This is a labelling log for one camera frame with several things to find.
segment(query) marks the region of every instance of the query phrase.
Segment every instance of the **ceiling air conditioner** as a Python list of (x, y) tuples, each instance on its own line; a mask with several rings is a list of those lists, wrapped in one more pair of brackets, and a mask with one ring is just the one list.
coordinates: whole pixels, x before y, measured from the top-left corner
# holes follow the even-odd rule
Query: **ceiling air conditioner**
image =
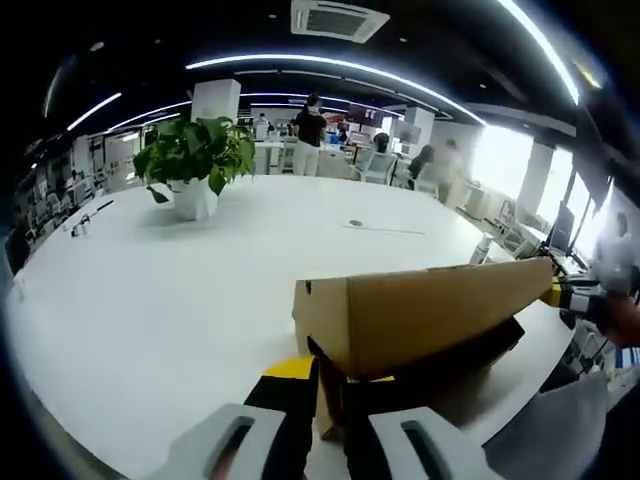
[(339, 2), (291, 2), (291, 33), (298, 35), (365, 43), (388, 20), (389, 15), (386, 13)]

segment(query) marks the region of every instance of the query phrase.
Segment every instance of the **black shirt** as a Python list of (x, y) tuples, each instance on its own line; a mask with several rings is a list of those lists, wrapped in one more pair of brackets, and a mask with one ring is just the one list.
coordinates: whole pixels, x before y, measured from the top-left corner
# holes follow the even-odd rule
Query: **black shirt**
[(298, 126), (298, 140), (314, 147), (320, 146), (320, 133), (327, 127), (327, 121), (322, 115), (311, 115), (305, 108), (293, 124)]

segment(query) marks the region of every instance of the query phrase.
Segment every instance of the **window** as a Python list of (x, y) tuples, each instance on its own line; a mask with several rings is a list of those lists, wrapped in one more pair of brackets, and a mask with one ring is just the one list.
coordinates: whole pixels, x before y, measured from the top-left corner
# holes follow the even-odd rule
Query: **window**
[(600, 233), (607, 222), (607, 216), (609, 214), (609, 209), (611, 208), (611, 200), (613, 196), (613, 185), (614, 182), (612, 180), (609, 184), (609, 192), (602, 204), (602, 208), (600, 208), (598, 213), (595, 215), (594, 211), (596, 204), (593, 200), (589, 202), (589, 208), (584, 220), (584, 225), (582, 226), (582, 230), (580, 230), (578, 238), (576, 238), (575, 249), (578, 251), (580, 256), (587, 261), (590, 261), (593, 258), (596, 240), (600, 236)]
[(550, 224), (556, 221), (560, 202), (564, 198), (571, 177), (572, 154), (561, 148), (553, 152), (547, 183), (544, 185), (542, 199), (538, 206), (538, 215)]
[(589, 195), (589, 190), (587, 190), (587, 187), (582, 181), (582, 177), (576, 173), (576, 179), (573, 182), (573, 188), (571, 189), (571, 195), (569, 195), (569, 202), (567, 203), (567, 207), (571, 213), (573, 213), (573, 230), (571, 230), (571, 239), (575, 238), (576, 233), (578, 232), (578, 226), (582, 221), (582, 216), (584, 215), (584, 211), (587, 208), (590, 199), (591, 196)]
[(473, 155), (471, 176), (483, 186), (516, 199), (527, 173), (533, 137), (488, 126)]

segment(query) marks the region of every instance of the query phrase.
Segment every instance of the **white flower pot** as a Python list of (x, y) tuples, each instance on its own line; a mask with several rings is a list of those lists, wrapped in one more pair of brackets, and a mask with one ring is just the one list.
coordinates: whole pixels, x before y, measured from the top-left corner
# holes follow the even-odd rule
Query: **white flower pot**
[(211, 191), (207, 179), (192, 178), (189, 183), (171, 181), (173, 206), (184, 220), (205, 220), (218, 207), (218, 196)]

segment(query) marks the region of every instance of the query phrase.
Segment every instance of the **box flap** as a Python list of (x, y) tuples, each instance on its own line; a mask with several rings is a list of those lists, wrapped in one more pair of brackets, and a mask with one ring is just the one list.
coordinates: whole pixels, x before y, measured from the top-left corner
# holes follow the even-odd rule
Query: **box flap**
[(309, 353), (306, 342), (310, 336), (339, 368), (347, 369), (348, 311), (347, 278), (298, 280), (293, 303), (298, 353)]
[[(349, 277), (347, 345), (343, 321), (339, 335), (312, 337), (349, 377), (376, 378), (507, 320), (548, 290), (552, 276), (548, 259), (532, 259)], [(334, 360), (336, 337), (347, 361)]]

